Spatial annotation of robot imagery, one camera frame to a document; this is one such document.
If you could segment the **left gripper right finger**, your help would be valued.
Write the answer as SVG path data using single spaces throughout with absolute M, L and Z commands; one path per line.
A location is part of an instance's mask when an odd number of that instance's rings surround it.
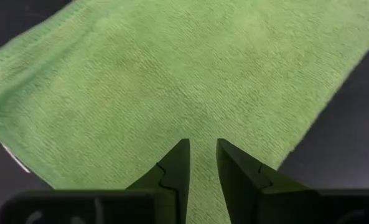
M 218 176 L 231 224 L 309 224 L 309 189 L 226 139 L 217 140 Z

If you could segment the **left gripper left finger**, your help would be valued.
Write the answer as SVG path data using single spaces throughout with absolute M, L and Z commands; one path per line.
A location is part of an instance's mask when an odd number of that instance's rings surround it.
M 159 162 L 128 190 L 157 193 L 155 224 L 186 224 L 190 184 L 190 140 L 181 139 Z

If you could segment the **green microfiber towel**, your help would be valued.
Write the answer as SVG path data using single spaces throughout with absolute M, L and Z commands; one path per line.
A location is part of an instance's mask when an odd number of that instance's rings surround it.
M 190 139 L 187 224 L 229 224 L 224 138 L 273 168 L 369 49 L 369 0 L 74 0 L 0 49 L 0 142 L 122 189 Z

